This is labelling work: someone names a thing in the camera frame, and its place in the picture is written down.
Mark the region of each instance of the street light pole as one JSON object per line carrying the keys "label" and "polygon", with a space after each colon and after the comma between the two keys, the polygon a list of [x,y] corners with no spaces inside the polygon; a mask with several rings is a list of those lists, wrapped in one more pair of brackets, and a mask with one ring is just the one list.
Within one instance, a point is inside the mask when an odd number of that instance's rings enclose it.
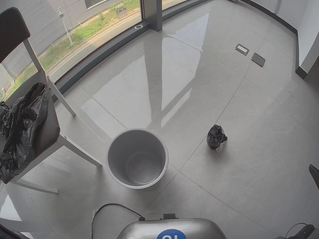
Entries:
{"label": "street light pole", "polygon": [[65,30],[66,30],[66,35],[67,35],[68,38],[69,38],[70,44],[73,45],[73,42],[72,42],[71,37],[70,37],[70,34],[69,34],[68,30],[66,29],[66,25],[65,25],[64,20],[63,20],[63,16],[64,16],[64,15],[61,13],[60,6],[59,6],[59,14],[60,14],[60,15],[59,15],[59,16],[60,16],[60,19],[62,19],[63,26],[64,26],[64,28],[65,28]]}

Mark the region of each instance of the chair seat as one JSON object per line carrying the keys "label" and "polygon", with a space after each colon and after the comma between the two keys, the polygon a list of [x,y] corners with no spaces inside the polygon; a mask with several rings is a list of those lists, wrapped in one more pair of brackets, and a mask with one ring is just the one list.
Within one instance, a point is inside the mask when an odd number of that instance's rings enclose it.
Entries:
{"label": "chair seat", "polygon": [[[14,102],[20,98],[25,96],[28,90],[33,86],[33,84],[37,82],[43,82],[46,84],[48,89],[48,109],[45,121],[40,129],[39,136],[37,139],[37,143],[35,146],[35,157],[38,157],[42,152],[51,147],[58,140],[60,134],[60,126],[58,122],[58,118],[56,116],[54,104],[51,98],[50,89],[48,87],[48,81],[44,70],[38,71],[33,76],[31,76],[28,80],[26,80],[14,93],[6,100],[6,105],[12,106]],[[2,137],[2,141],[0,141],[0,148],[3,149],[5,144],[4,137]]]}

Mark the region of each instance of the tile floor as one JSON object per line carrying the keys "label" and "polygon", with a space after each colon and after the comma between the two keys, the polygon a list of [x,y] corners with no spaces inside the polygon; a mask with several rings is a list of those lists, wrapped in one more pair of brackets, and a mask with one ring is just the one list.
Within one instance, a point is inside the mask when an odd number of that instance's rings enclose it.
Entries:
{"label": "tile floor", "polygon": [[[241,43],[247,56],[234,50]],[[0,222],[30,238],[90,238],[94,209],[117,202],[146,219],[163,213],[207,218],[230,238],[285,236],[319,226],[319,70],[294,72],[295,37],[243,3],[210,0],[147,31],[73,85],[56,103],[61,132],[105,163],[111,139],[126,128],[156,132],[169,167],[156,185],[126,189],[106,171],[62,148],[26,174],[58,195],[2,186]],[[250,58],[266,59],[263,68]],[[205,141],[214,124],[228,142]],[[136,216],[117,206],[99,213],[94,238],[116,238]],[[288,236],[301,226],[294,227]]]}

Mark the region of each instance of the black baseboard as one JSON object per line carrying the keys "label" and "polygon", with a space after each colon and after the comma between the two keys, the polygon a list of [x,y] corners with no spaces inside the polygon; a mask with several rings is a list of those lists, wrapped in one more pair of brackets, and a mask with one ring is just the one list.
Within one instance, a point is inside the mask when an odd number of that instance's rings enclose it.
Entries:
{"label": "black baseboard", "polygon": [[241,0],[256,9],[262,11],[263,13],[266,13],[279,23],[281,23],[283,26],[288,28],[291,32],[293,32],[296,35],[296,68],[295,72],[298,74],[303,80],[307,77],[308,73],[306,73],[299,65],[299,41],[298,41],[298,31],[295,29],[292,25],[290,25],[288,22],[284,21],[282,18],[271,12],[270,10],[266,9],[265,7],[261,6],[260,4],[257,4],[256,2],[253,2],[251,0]]}
{"label": "black baseboard", "polygon": [[284,25],[286,28],[288,28],[294,34],[297,33],[297,29],[295,29],[292,25],[290,25],[288,22],[284,21],[282,18],[278,17],[276,14],[274,14],[270,10],[268,10],[265,7],[261,6],[260,4],[257,4],[256,2],[253,2],[251,0],[241,0],[241,1],[243,1],[243,2],[245,2],[247,4],[249,4],[249,5],[257,8],[258,10],[262,11],[263,13],[266,13],[267,15],[269,15],[270,17],[272,17],[273,19],[277,20],[279,23]]}

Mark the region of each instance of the chair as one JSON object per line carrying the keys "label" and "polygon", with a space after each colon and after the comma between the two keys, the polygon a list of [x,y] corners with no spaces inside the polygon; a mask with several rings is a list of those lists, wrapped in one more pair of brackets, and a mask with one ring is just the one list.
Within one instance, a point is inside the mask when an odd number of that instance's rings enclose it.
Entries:
{"label": "chair", "polygon": [[[38,72],[24,82],[7,100],[6,104],[12,106],[14,102],[24,96],[34,83],[43,82],[47,85],[47,88],[57,96],[66,109],[75,116],[75,112],[66,102],[55,84],[50,80],[44,71],[38,57],[33,51],[28,38],[30,32],[24,22],[21,13],[17,8],[11,7],[0,14],[0,63],[20,44],[24,43],[28,54],[30,55]],[[0,135],[0,151],[3,149],[5,139]],[[40,129],[37,143],[35,146],[35,158],[34,160],[22,171],[22,173],[15,176],[13,179],[2,180],[4,183],[11,183],[34,189],[42,192],[58,194],[57,189],[41,186],[32,182],[21,179],[27,172],[34,168],[37,164],[50,156],[52,153],[60,149],[62,146],[66,146],[68,149],[78,154],[80,157],[89,161],[95,166],[101,166],[101,162],[87,153],[84,149],[74,143],[70,138],[60,134],[60,126],[58,118],[56,116],[54,104],[49,94],[47,115],[43,125]]]}

